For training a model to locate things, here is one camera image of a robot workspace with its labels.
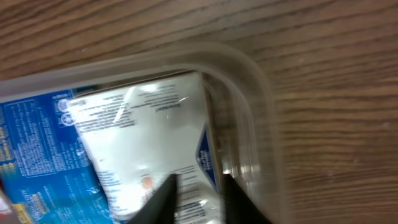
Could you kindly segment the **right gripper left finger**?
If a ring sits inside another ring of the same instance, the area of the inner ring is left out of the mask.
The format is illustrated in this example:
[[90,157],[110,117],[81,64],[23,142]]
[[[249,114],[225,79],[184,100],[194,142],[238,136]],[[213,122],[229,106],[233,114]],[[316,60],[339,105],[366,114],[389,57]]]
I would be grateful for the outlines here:
[[178,175],[170,174],[127,224],[174,224],[177,199]]

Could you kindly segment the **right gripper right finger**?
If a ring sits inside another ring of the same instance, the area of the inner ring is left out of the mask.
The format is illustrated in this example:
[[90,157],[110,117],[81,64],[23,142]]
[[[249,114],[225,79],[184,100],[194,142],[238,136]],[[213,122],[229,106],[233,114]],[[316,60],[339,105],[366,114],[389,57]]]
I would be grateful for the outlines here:
[[230,174],[223,174],[226,224],[272,224]]

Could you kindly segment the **white medicine box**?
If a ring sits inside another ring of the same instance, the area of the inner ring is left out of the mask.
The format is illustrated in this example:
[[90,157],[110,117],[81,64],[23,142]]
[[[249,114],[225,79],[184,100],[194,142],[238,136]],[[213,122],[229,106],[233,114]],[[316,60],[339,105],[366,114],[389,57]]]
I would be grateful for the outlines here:
[[177,223],[220,223],[220,198],[202,76],[197,72],[110,88],[68,102],[106,194],[126,223],[177,174]]

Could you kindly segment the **clear plastic container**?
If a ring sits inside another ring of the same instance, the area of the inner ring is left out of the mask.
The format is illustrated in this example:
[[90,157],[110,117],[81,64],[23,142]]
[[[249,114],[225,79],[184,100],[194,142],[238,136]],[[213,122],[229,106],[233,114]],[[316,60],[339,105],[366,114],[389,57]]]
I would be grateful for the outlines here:
[[36,73],[1,82],[1,99],[95,84],[139,82],[196,71],[204,75],[216,166],[237,180],[274,223],[290,223],[274,95],[258,64],[225,44],[191,43]]

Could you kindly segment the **blue medicine box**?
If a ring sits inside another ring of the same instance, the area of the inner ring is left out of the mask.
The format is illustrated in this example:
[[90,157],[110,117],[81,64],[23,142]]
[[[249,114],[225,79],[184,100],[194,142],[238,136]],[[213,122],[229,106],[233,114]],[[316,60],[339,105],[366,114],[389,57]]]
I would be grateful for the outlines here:
[[1,103],[1,182],[21,223],[112,223],[67,112],[72,90]]

